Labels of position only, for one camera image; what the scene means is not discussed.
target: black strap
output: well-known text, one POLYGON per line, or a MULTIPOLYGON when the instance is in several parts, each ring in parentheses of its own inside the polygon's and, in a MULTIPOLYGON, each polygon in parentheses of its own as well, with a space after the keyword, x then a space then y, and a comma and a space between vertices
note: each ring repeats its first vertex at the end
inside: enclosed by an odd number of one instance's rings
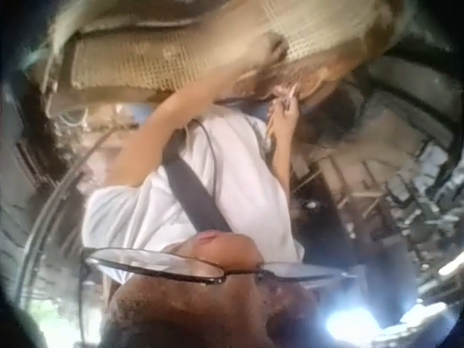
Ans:
POLYGON ((196 232, 218 230, 232 232, 213 197, 191 167, 179 156, 185 133, 174 132, 163 152, 167 180, 196 232))

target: eyeglasses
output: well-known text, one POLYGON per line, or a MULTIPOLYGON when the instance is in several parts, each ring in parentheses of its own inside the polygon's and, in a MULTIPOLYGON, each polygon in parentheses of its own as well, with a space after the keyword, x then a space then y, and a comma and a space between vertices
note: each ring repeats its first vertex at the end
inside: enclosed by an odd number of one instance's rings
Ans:
POLYGON ((112 268, 143 276, 160 277, 174 281, 188 281, 205 285, 221 284, 231 275, 254 275, 261 279, 275 279, 287 283, 302 283, 306 289, 322 288, 329 284, 355 278, 338 268, 291 262, 266 262, 255 270, 224 270, 219 265, 189 257, 142 249, 104 248, 84 249, 79 286, 79 317, 81 340, 83 335, 82 293, 83 282, 90 273, 89 266, 100 270, 112 268))

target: wicker basket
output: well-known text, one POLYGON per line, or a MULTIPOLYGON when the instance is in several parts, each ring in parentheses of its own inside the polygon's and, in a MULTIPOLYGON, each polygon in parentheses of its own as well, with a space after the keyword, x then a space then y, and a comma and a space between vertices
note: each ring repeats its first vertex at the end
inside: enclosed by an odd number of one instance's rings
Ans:
POLYGON ((302 97, 345 76, 389 44, 400 0, 231 0, 182 28, 93 31, 68 43, 50 112, 102 102, 162 101, 274 30, 289 41, 286 61, 244 76, 224 97, 260 99, 300 82, 302 97))

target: bright light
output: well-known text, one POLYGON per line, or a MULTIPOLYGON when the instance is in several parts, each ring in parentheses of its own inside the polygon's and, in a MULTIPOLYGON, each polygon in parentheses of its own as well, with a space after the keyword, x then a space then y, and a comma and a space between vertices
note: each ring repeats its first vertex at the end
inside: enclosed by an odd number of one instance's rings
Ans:
POLYGON ((437 302, 429 306, 417 303, 409 312, 403 315, 401 322, 409 326, 419 326, 425 319, 433 317, 446 309, 447 305, 444 302, 437 302))
POLYGON ((439 275, 445 277, 454 273, 464 263, 464 252, 460 253, 453 261, 440 268, 439 275))
POLYGON ((336 312, 327 320, 327 330, 338 341, 363 345, 381 333, 376 319, 363 309, 336 312))

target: woman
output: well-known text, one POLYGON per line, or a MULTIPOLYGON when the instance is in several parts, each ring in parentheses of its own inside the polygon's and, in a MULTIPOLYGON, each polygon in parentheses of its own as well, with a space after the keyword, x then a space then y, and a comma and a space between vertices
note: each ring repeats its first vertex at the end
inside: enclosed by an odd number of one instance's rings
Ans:
MULTIPOLYGON (((162 103, 127 141, 104 187, 90 197, 83 221, 86 247, 163 251, 231 272, 253 271, 264 262, 300 262, 303 252, 291 234, 288 206, 297 100, 277 98, 270 108, 275 150, 269 166, 258 140, 265 137, 265 123, 212 106, 241 75, 278 62, 286 50, 282 37, 264 35, 237 61, 162 103), (199 115, 202 127, 191 128, 181 157, 213 195, 234 233, 197 233, 161 165, 173 132, 199 115)), ((271 320, 275 313, 308 300, 301 289, 263 287, 251 275, 231 275, 220 286, 202 286, 103 271, 122 284, 107 310, 108 347, 152 347, 154 341, 158 345, 153 347, 164 347, 160 342, 178 347, 179 339, 190 337, 188 332, 196 337, 190 347, 273 347, 267 324, 276 325, 271 320)), ((294 314, 307 314, 307 307, 297 307, 294 314)))

